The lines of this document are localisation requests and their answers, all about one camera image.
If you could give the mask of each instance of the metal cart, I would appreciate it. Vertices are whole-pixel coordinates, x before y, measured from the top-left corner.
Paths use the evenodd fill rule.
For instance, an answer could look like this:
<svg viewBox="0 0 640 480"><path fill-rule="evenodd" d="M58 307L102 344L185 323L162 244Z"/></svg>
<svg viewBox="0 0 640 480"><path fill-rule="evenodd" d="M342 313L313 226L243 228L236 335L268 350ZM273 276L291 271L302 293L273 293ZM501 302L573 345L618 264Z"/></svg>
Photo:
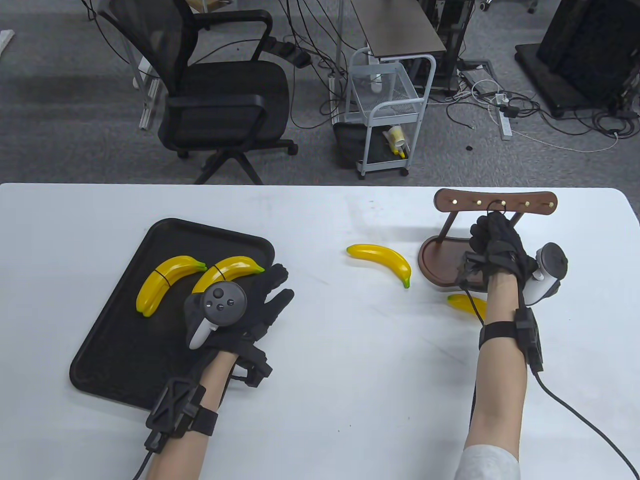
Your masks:
<svg viewBox="0 0 640 480"><path fill-rule="evenodd" d="M372 63L370 65L354 64L358 56L370 55L371 49L364 47L354 52L349 60L346 106L349 110L351 99L353 98L358 106L358 111L347 111L347 113L340 115L340 121L364 124L367 128L364 157L361 163L358 162L356 164L361 178L364 178L367 172L391 168L402 168L403 175L408 175L409 167L413 161L415 146L418 142L422 119L427 108L431 84L436 71L436 60L433 55L421 54L388 57L380 59L381 63ZM409 75L401 63L402 60L415 58L424 58L431 64L423 96L418 96ZM368 163L373 128L401 124L415 124L413 138L408 142L407 158Z"/></svg>

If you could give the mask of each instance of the hand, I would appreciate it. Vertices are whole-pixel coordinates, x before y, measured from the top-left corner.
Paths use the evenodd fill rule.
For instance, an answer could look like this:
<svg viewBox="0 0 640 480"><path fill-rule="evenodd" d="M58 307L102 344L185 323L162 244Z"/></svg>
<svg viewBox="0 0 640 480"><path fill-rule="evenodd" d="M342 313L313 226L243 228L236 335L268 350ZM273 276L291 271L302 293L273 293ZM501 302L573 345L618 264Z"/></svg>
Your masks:
<svg viewBox="0 0 640 480"><path fill-rule="evenodd" d="M215 332L211 332L199 349L204 351L204 355L192 369L193 378L200 379L202 371L220 351L235 353L238 356L238 365L247 368L248 371L260 366L257 364L264 364L268 369L264 376L268 376L271 368L266 365L266 356L253 344L265 336L281 311L293 299L293 290L284 289L265 303L267 295L282 285L288 277L289 272L281 264L276 264L255 277L247 292L247 308L244 315L233 325L221 326Z"/></svg>
<svg viewBox="0 0 640 480"><path fill-rule="evenodd" d="M518 232L499 211L478 218L471 226L469 245L489 260L483 269L485 282L496 272L504 270L514 274L523 287L538 268L537 262L524 251Z"/></svg>

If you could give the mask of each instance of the yellow banana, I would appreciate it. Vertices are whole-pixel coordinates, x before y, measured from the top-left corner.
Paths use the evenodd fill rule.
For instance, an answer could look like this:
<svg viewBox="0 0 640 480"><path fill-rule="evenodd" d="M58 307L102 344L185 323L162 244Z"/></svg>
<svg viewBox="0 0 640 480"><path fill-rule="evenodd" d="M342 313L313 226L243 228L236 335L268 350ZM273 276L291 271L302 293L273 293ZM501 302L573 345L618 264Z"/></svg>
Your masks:
<svg viewBox="0 0 640 480"><path fill-rule="evenodd" d="M402 280L404 288L409 288L411 266L399 253L380 245L351 245L347 253L355 259L369 260L390 268Z"/></svg>
<svg viewBox="0 0 640 480"><path fill-rule="evenodd" d="M206 270L207 266L204 263L188 255L180 255L162 262L149 274L138 292L136 310L145 317L150 317L171 285L185 276Z"/></svg>
<svg viewBox="0 0 640 480"><path fill-rule="evenodd" d="M203 293L212 284L226 280L231 282L241 276L262 273L264 268L249 257L229 257L220 260L213 268L200 277L191 293Z"/></svg>
<svg viewBox="0 0 640 480"><path fill-rule="evenodd" d="M466 312L468 314L475 315L473 306L471 305L471 301L466 294L456 293L455 295L449 295L447 297L447 302L450 307L455 308L456 310L461 310L462 312ZM476 308L478 309L478 313L484 319L486 319L486 302L481 298L474 297L474 303L476 304Z"/></svg>

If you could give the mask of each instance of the vr controller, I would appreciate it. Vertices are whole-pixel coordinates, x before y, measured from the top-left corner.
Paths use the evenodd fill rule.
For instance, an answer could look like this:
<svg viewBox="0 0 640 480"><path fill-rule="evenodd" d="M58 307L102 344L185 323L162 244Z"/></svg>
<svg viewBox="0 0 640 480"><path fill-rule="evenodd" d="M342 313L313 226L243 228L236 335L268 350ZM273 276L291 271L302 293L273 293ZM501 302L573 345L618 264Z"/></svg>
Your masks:
<svg viewBox="0 0 640 480"><path fill-rule="evenodd" d="M522 291L527 307L535 305L543 298L555 295L560 288L560 280L566 276L569 262L562 248L555 243L547 243L536 252L538 269L528 279Z"/></svg>
<svg viewBox="0 0 640 480"><path fill-rule="evenodd" d="M184 302L187 345L200 348L221 326L236 323L246 311L246 294L235 282L216 282L203 293L192 294Z"/></svg>

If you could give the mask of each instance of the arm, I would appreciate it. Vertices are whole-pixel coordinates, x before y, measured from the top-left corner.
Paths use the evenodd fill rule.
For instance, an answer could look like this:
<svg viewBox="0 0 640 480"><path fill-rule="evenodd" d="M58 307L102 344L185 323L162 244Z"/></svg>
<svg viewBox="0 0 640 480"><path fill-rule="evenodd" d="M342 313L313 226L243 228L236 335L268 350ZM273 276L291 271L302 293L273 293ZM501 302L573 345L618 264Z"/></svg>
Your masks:
<svg viewBox="0 0 640 480"><path fill-rule="evenodd" d="M513 321L518 308L516 277L498 272L489 279L485 323ZM476 373L476 408L466 447L495 445L516 459L520 449L522 408L527 390L527 364L514 339L483 344Z"/></svg>
<svg viewBox="0 0 640 480"><path fill-rule="evenodd" d="M236 363L237 355L221 351L202 374L200 383L207 389L202 406L218 411L227 378ZM207 452L209 437L188 431L182 438L171 438L162 453L156 455L149 468L147 480L198 480Z"/></svg>

